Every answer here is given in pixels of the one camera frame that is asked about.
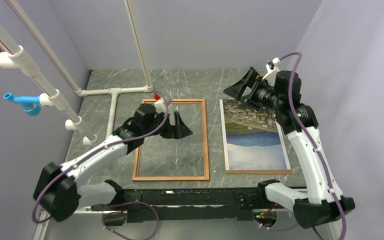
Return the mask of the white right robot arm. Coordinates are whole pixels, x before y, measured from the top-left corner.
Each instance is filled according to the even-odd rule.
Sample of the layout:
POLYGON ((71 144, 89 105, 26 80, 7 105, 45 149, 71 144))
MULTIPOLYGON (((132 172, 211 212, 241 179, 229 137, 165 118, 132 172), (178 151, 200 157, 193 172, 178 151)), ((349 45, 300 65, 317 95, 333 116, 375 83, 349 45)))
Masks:
POLYGON ((223 93, 253 110, 269 108, 290 141, 304 175, 307 193, 285 186, 279 180, 259 182, 255 200, 262 207, 278 204, 293 212, 303 229, 338 221, 355 209, 354 199, 345 197, 335 182, 320 141, 313 109, 301 103, 302 81, 294 71, 280 70, 274 85, 254 68, 223 93))

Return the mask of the landscape photo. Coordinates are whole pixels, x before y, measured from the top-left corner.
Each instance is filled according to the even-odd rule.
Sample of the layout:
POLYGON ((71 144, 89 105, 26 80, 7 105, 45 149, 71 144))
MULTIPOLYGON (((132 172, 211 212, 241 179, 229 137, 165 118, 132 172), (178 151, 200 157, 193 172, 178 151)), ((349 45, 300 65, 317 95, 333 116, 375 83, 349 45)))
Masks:
POLYGON ((219 101, 227 174, 289 175, 283 131, 273 110, 254 110, 235 99, 219 101))

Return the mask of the wooden picture frame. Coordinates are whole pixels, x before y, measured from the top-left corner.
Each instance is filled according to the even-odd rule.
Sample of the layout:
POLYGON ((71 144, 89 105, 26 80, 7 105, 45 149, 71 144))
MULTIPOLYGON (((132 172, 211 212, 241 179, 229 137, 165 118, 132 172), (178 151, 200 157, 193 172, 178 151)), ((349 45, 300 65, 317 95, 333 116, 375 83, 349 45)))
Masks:
POLYGON ((139 176, 142 146, 135 150, 133 173, 131 180, 134 182, 176 182, 176 181, 209 181, 210 161, 207 133, 206 101, 198 98, 174 98, 172 104, 200 105, 202 123, 202 149, 203 149, 203 175, 202 176, 139 176))

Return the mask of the clear acrylic sheet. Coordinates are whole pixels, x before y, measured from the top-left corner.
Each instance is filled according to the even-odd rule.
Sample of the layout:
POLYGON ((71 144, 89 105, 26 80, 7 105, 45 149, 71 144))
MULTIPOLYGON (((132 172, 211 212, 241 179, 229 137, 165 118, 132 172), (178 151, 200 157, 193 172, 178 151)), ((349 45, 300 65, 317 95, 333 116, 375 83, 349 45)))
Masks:
POLYGON ((174 112, 193 131, 185 138, 147 137, 141 145, 140 177, 203 176, 202 112, 199 104, 172 104, 168 109, 169 122, 174 127, 174 112))

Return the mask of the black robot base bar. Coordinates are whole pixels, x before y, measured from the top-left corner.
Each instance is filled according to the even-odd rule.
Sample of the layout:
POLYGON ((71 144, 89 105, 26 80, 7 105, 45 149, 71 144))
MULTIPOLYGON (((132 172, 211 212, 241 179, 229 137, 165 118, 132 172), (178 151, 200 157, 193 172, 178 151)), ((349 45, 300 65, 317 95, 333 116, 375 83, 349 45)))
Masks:
POLYGON ((236 219, 251 221, 273 203, 263 201, 256 187, 125 189, 121 199, 94 204, 93 211, 124 211, 128 223, 155 220, 236 219))

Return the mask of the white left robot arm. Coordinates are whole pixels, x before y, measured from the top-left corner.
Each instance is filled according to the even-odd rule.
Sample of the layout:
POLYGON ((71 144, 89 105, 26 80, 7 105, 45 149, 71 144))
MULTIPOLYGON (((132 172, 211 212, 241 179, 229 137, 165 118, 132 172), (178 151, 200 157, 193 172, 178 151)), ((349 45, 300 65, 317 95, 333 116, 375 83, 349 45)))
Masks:
POLYGON ((171 125, 169 109, 164 103, 141 104, 132 117, 93 149, 60 165, 47 164, 33 193, 35 206, 41 206, 57 222, 84 207, 106 205, 111 210, 119 209, 125 203, 125 191, 115 181, 105 180, 94 185, 85 182, 110 163, 136 150, 146 137, 179 140, 193 134, 178 111, 174 112, 174 120, 171 125))

